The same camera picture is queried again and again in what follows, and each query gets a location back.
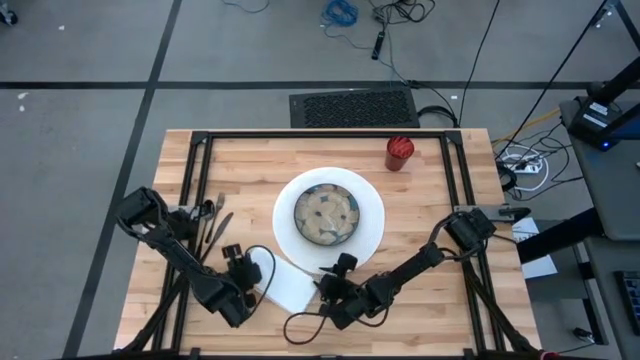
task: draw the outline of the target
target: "white plate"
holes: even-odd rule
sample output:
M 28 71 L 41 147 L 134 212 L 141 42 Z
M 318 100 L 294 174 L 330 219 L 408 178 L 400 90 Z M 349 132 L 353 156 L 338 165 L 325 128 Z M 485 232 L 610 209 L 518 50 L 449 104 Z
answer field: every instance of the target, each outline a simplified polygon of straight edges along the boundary
M 296 201 L 307 189 L 318 184 L 335 184 L 347 189 L 358 202 L 360 221 L 347 241 L 335 246 L 321 246 L 305 239 L 293 218 Z M 320 267 L 331 267 L 341 253 L 358 258 L 356 267 L 373 256 L 384 234 L 384 204 L 376 189 L 362 176 L 341 168 L 309 170 L 291 180 L 273 207 L 273 232 L 282 252 L 300 269 L 322 274 Z

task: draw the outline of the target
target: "black grate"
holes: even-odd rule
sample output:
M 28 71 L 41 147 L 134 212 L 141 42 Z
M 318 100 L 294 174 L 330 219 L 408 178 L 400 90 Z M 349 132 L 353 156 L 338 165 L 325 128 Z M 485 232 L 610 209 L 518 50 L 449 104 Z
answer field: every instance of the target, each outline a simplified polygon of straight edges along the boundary
M 292 128 L 420 127 L 405 88 L 290 95 L 289 107 Z

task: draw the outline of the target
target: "butcher block tabletop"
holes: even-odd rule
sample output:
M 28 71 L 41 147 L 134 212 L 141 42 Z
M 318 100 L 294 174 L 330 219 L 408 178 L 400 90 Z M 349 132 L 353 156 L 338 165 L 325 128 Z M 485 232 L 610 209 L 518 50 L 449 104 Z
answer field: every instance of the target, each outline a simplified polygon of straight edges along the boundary
M 167 131 L 162 145 L 153 189 L 169 205 L 178 204 L 192 131 Z M 260 130 L 246 131 L 258 133 Z M 476 203 L 504 203 L 487 131 L 464 129 L 460 132 Z M 390 172 L 384 167 L 387 140 L 295 136 L 216 138 L 205 199 L 215 201 L 218 193 L 223 192 L 226 201 L 218 223 L 229 212 L 234 212 L 234 217 L 205 265 L 226 271 L 221 248 L 236 243 L 243 249 L 262 244 L 287 260 L 273 234 L 275 200 L 283 187 L 297 175 L 331 166 L 345 168 L 364 177 L 379 192 L 385 208 L 384 237 L 379 248 L 368 262 L 348 277 L 360 283 L 376 273 L 393 270 L 425 244 L 433 226 L 451 213 L 451 203 L 438 139 L 412 138 L 415 153 L 399 172 Z M 464 203 L 455 148 L 450 145 L 449 150 L 459 198 Z M 202 152 L 200 149 L 196 154 L 189 204 L 195 201 Z M 498 233 L 512 237 L 508 226 L 497 226 Z M 444 231 L 439 235 L 437 244 L 455 248 Z M 515 245 L 491 238 L 487 257 L 498 304 L 516 329 L 533 346 L 539 347 L 540 340 Z M 160 254 L 143 243 L 138 245 L 114 348 L 129 343 L 157 307 L 166 265 Z M 488 315 L 482 302 L 478 302 L 487 345 L 492 348 Z M 168 315 L 163 348 L 170 346 L 176 303 Z M 317 311 L 319 304 L 320 299 L 316 295 L 307 311 Z M 386 323 L 378 328 L 354 322 L 340 331 L 327 321 L 313 342 L 292 345 L 282 334 L 288 315 L 265 299 L 249 320 L 233 329 L 220 314 L 207 312 L 190 295 L 181 353 L 188 354 L 191 348 L 198 347 L 202 354 L 416 356 L 460 355 L 463 348 L 475 348 L 462 269 L 460 264 L 450 261 L 427 270 L 404 285 L 389 310 Z M 381 316 L 365 320 L 376 323 Z M 320 320 L 314 316 L 292 320 L 288 334 L 295 340 L 306 339 L 315 332 Z

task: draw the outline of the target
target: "blue cable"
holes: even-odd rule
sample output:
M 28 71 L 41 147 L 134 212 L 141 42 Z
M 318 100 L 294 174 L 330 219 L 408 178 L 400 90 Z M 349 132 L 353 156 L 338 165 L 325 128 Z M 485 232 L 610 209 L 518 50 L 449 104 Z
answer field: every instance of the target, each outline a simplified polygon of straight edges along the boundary
M 231 5 L 231 6 L 239 7 L 240 9 L 242 9 L 242 11 L 244 11 L 244 12 L 246 12 L 246 13 L 249 13 L 249 14 L 257 14 L 257 13 L 259 13 L 259 12 L 262 12 L 262 11 L 264 11 L 266 8 L 268 8 L 268 7 L 269 7 L 269 5 L 271 5 L 271 0 L 267 0 L 267 3 L 266 3 L 263 7 L 261 7 L 260 9 L 257 9 L 257 10 L 249 10 L 249 9 L 245 9 L 242 5 L 237 4 L 237 3 L 231 3 L 231 2 L 228 2 L 228 1 L 225 1 L 225 0 L 222 0 L 222 2 L 223 2 L 225 5 Z
M 353 26 L 358 21 L 358 8 L 348 0 L 329 0 L 322 12 L 324 25 Z

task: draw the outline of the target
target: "white paper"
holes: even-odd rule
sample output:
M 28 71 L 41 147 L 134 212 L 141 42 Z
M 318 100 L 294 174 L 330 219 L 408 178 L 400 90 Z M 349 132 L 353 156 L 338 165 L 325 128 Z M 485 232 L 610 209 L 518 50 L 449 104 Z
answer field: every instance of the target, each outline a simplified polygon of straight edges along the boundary
M 533 218 L 524 218 L 513 225 L 513 239 L 517 242 L 526 241 L 530 237 L 540 233 Z M 532 279 L 540 276 L 553 275 L 558 273 L 551 256 L 547 255 L 540 259 L 522 265 L 522 273 L 525 279 Z

